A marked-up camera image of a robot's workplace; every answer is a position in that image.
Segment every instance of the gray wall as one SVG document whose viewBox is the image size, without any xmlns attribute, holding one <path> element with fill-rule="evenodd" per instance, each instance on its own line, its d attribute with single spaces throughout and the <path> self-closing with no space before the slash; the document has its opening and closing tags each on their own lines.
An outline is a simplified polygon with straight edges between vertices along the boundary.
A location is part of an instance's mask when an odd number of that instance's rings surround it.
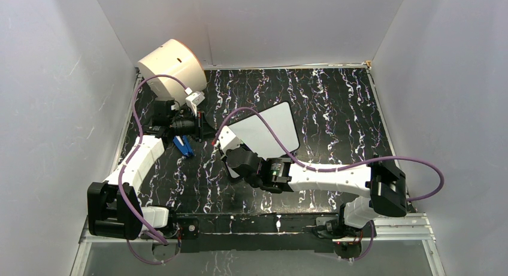
<svg viewBox="0 0 508 276">
<path fill-rule="evenodd" d="M 134 68 L 96 0 L 0 0 L 1 275 L 68 275 Z"/>
<path fill-rule="evenodd" d="M 437 164 L 420 201 L 448 275 L 508 268 L 508 0 L 404 0 L 373 62 L 395 150 Z M 437 185 L 402 163 L 410 192 Z"/>
<path fill-rule="evenodd" d="M 371 60 L 402 0 L 98 0 L 135 63 L 176 38 L 204 65 Z"/>
</svg>

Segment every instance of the black marbled surface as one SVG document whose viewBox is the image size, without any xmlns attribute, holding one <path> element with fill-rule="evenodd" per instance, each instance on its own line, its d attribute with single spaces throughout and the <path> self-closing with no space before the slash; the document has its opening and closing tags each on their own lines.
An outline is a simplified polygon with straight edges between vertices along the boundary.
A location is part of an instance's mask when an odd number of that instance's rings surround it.
<svg viewBox="0 0 508 276">
<path fill-rule="evenodd" d="M 206 71 L 208 86 L 201 108 L 218 128 L 232 110 L 257 110 L 289 101 L 300 138 L 297 157 L 312 163 L 353 163 L 373 153 L 391 155 L 367 72 L 362 68 L 247 69 Z M 155 94 L 148 86 L 136 108 L 141 121 L 151 115 Z M 236 118 L 245 117 L 240 113 Z M 122 157 L 137 129 L 131 119 Z M 143 205 L 173 206 L 179 213 L 307 213 L 335 211 L 354 199 L 340 192 L 302 191 L 272 195 L 242 182 L 228 183 L 218 151 L 210 141 L 190 141 L 195 157 L 185 159 L 170 147 L 141 186 Z"/>
</svg>

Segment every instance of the white cylindrical light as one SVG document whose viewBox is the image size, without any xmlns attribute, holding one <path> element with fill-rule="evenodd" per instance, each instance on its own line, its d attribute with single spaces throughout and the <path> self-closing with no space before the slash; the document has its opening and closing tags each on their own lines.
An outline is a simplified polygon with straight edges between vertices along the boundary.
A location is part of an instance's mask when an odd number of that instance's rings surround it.
<svg viewBox="0 0 508 276">
<path fill-rule="evenodd" d="M 205 89 L 207 81 L 201 63 L 189 48 L 177 40 L 169 40 L 138 62 L 144 78 L 156 74 L 168 74 L 178 78 L 192 91 Z M 148 81 L 150 88 L 160 98 L 172 97 L 185 104 L 187 94 L 175 80 L 158 77 Z"/>
</svg>

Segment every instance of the blue object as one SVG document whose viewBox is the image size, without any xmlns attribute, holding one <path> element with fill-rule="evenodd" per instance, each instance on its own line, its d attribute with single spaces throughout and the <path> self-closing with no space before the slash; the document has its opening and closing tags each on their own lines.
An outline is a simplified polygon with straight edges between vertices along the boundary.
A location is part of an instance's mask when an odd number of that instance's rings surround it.
<svg viewBox="0 0 508 276">
<path fill-rule="evenodd" d="M 192 151 L 191 145 L 189 144 L 189 141 L 187 140 L 187 137 L 183 136 L 183 137 L 181 137 L 181 139 L 183 141 L 183 145 L 178 140 L 178 137 L 174 137 L 173 138 L 174 145 L 178 148 L 178 150 L 180 150 L 180 152 L 185 157 L 192 157 L 192 156 L 194 156 L 194 151 Z"/>
</svg>

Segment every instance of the black bracket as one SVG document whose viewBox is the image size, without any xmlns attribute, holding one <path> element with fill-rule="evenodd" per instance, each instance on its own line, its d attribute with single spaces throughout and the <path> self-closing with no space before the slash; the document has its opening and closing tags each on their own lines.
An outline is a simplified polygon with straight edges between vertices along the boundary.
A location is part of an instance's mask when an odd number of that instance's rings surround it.
<svg viewBox="0 0 508 276">
<path fill-rule="evenodd" d="M 141 214 L 140 203 L 134 188 L 123 184 L 127 198 Z M 123 201 L 117 185 L 94 182 L 88 187 L 88 230 L 92 235 L 134 240 L 143 224 Z"/>
<path fill-rule="evenodd" d="M 368 166 L 371 181 L 367 185 L 374 211 L 388 217 L 406 216 L 406 174 L 393 160 L 373 162 Z"/>
</svg>

